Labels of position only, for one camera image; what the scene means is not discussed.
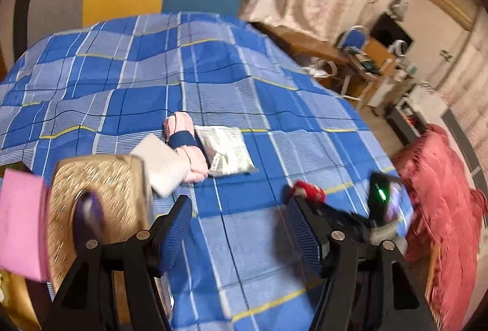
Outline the red knitted sock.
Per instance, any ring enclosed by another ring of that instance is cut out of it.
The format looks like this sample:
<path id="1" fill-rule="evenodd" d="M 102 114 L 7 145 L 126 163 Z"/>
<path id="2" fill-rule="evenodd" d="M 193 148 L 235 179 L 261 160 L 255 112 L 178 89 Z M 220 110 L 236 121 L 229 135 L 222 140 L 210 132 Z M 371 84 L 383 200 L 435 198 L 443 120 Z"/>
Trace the red knitted sock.
<path id="1" fill-rule="evenodd" d="M 301 197 L 309 205 L 320 206 L 326 203 L 326 192 L 317 185 L 308 182 L 294 182 L 292 197 Z"/>

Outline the white tissue packet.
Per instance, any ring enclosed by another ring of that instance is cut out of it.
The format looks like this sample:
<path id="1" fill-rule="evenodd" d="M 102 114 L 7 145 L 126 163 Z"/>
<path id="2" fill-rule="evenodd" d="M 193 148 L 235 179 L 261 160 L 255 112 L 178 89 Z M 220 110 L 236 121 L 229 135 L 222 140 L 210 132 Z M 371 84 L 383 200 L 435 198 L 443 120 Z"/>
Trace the white tissue packet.
<path id="1" fill-rule="evenodd" d="M 212 177 L 258 172 L 239 128 L 195 126 Z"/>

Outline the pink towel blue band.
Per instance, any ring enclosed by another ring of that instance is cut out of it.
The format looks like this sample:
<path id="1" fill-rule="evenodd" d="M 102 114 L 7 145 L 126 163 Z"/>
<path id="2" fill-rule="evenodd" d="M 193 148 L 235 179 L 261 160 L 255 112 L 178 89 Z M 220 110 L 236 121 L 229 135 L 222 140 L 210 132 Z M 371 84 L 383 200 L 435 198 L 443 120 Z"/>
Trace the pink towel blue band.
<path id="1" fill-rule="evenodd" d="M 163 127 L 166 143 L 189 164 L 184 182 L 203 182 L 208 177 L 208 164 L 202 149 L 197 144 L 194 121 L 189 114 L 177 111 L 165 119 Z"/>

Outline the white flat card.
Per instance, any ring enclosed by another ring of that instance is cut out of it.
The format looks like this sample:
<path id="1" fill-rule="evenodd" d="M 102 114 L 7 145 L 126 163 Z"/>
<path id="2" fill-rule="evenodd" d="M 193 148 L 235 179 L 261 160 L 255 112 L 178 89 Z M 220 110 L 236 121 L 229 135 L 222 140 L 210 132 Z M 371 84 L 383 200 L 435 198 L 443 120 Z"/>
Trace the white flat card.
<path id="1" fill-rule="evenodd" d="M 142 139 L 132 149 L 131 155 L 142 160 L 151 188 L 162 197 L 169 196 L 190 170 L 189 160 L 154 134 Z"/>

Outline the red pink fabric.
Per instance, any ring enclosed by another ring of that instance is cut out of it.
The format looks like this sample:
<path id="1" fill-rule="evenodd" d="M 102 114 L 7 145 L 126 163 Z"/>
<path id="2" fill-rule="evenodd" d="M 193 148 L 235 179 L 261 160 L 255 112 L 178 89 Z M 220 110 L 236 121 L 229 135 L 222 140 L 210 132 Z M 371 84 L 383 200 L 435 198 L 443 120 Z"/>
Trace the red pink fabric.
<path id="1" fill-rule="evenodd" d="M 470 188 L 447 132 L 430 124 L 393 160 L 414 214 L 405 254 L 440 330 L 460 330 L 475 288 L 487 198 Z"/>

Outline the pink cardboard box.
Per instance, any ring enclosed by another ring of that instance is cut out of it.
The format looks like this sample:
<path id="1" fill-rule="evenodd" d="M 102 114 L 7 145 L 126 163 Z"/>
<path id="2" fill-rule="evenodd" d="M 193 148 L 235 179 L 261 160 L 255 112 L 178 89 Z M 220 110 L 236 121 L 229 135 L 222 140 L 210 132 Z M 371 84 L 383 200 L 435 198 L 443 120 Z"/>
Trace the pink cardboard box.
<path id="1" fill-rule="evenodd" d="M 42 177 L 5 170 L 1 186 L 1 268 L 38 282 L 50 280 L 47 196 Z"/>

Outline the gold metal tray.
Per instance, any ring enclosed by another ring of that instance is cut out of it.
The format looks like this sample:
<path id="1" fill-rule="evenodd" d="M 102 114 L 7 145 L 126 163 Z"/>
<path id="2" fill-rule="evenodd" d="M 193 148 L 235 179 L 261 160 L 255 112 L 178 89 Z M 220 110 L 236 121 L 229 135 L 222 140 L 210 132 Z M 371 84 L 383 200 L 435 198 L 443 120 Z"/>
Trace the gold metal tray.
<path id="1" fill-rule="evenodd" d="M 45 282 L 1 270 L 1 304 L 19 330 L 41 330 L 52 300 Z"/>

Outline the wooden side table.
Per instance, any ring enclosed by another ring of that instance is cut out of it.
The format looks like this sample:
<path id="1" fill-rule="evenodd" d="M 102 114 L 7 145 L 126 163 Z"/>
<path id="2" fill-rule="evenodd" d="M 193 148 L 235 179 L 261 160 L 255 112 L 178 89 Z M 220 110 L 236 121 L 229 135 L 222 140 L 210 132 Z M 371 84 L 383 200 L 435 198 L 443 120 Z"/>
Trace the wooden side table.
<path id="1" fill-rule="evenodd" d="M 278 47 L 290 56 L 304 55 L 319 58 L 337 65 L 347 65 L 347 57 L 331 43 L 285 26 L 271 27 L 264 23 L 253 22 L 255 29 L 267 35 Z"/>

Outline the white round fan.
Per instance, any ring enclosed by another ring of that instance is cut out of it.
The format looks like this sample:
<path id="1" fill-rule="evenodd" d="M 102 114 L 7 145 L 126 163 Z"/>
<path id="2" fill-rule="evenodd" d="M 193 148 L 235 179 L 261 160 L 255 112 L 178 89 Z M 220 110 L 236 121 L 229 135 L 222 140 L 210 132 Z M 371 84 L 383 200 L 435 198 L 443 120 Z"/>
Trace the white round fan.
<path id="1" fill-rule="evenodd" d="M 397 58 L 403 58 L 408 51 L 409 44 L 402 39 L 396 39 L 390 46 L 389 52 Z"/>

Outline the blue metal chair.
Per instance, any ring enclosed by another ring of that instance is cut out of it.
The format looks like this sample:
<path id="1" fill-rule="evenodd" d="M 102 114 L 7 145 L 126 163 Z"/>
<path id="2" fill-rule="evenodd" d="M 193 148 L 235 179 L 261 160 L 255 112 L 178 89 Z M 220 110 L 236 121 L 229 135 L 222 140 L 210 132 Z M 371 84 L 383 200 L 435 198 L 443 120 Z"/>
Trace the blue metal chair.
<path id="1" fill-rule="evenodd" d="M 354 25 L 342 32 L 337 38 L 335 47 L 337 49 L 357 48 L 363 50 L 369 41 L 370 31 L 363 25 Z"/>

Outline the black television screen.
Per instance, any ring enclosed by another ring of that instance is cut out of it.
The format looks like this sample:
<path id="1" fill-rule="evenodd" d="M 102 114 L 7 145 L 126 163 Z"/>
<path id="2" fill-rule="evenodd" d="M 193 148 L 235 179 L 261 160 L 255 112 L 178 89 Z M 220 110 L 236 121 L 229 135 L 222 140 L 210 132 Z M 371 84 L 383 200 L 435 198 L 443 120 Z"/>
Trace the black television screen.
<path id="1" fill-rule="evenodd" d="M 373 24 L 370 37 L 389 48 L 396 41 L 403 41 L 404 52 L 408 52 L 414 42 L 412 37 L 397 23 L 389 14 L 383 12 L 378 20 Z"/>

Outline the black rolled mat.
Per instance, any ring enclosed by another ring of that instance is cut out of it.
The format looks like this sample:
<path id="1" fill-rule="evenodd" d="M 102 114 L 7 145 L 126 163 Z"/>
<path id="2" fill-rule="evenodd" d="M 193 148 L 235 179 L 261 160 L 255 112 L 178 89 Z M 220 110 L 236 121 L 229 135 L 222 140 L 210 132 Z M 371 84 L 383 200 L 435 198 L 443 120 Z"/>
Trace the black rolled mat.
<path id="1" fill-rule="evenodd" d="M 14 60 L 27 49 L 27 19 L 31 0 L 15 0 L 13 13 L 13 55 Z"/>

